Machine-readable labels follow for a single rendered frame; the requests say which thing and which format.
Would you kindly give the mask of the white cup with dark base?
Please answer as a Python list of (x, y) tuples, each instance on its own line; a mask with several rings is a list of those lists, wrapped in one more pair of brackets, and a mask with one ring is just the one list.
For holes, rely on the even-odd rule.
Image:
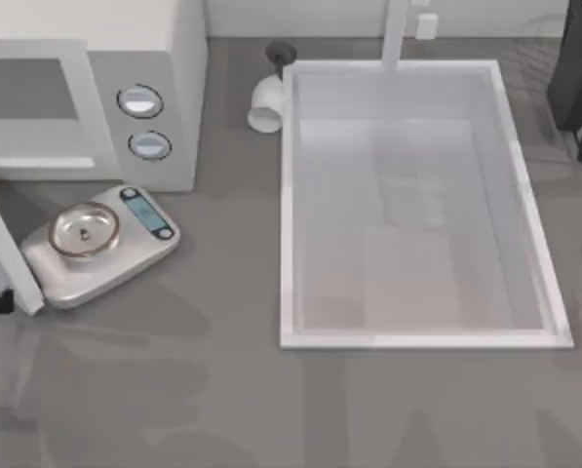
[(274, 134), (282, 129), (284, 98), (283, 74), (295, 62), (296, 48), (289, 42), (273, 40), (265, 48), (265, 55), (274, 67), (274, 73), (260, 80), (252, 90), (251, 108), (247, 121), (252, 130)]

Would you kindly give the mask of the white sink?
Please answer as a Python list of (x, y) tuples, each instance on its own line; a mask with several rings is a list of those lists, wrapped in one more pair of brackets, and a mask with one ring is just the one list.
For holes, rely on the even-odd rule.
[(282, 347), (574, 347), (495, 60), (301, 60), (284, 96)]

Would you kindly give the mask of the round microwave knob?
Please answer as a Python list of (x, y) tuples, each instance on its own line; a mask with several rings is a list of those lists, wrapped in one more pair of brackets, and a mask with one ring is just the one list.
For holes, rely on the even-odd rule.
[(128, 146), (136, 157), (145, 161), (165, 159), (173, 149), (171, 141), (155, 131), (130, 136)]
[(135, 119), (152, 119), (164, 109), (161, 95), (153, 88), (135, 84), (122, 89), (117, 94), (119, 108), (128, 116)]

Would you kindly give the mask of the silver kitchen scale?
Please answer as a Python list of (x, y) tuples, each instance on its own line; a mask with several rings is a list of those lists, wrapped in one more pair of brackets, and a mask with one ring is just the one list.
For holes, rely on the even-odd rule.
[(20, 252), (46, 301), (67, 310), (131, 280), (179, 241), (177, 224), (148, 191), (117, 185), (61, 211)]

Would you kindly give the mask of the pale microwave oven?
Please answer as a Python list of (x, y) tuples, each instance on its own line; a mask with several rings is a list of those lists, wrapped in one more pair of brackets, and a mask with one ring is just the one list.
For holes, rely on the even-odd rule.
[[(207, 59), (202, 0), (0, 0), (0, 179), (190, 190)], [(135, 84), (161, 95), (155, 118), (119, 108)], [(148, 131), (171, 141), (168, 157), (130, 151)]]

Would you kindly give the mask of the tall white tap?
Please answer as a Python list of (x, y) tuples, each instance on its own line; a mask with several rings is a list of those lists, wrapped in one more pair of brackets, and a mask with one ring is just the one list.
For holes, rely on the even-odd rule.
[(386, 71), (397, 68), (407, 24), (409, 0), (388, 0), (384, 23), (381, 65)]

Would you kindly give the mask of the white microwave door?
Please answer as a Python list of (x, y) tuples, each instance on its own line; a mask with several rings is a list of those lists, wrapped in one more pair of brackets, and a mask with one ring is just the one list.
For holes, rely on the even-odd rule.
[(30, 317), (36, 315), (45, 305), (44, 297), (1, 215), (0, 266), (14, 290), (17, 306)]

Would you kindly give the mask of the white wall socket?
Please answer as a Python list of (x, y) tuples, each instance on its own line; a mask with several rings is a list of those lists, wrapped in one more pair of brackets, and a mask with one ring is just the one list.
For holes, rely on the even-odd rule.
[(438, 35), (439, 16), (434, 13), (421, 13), (417, 16), (416, 40), (433, 40)]

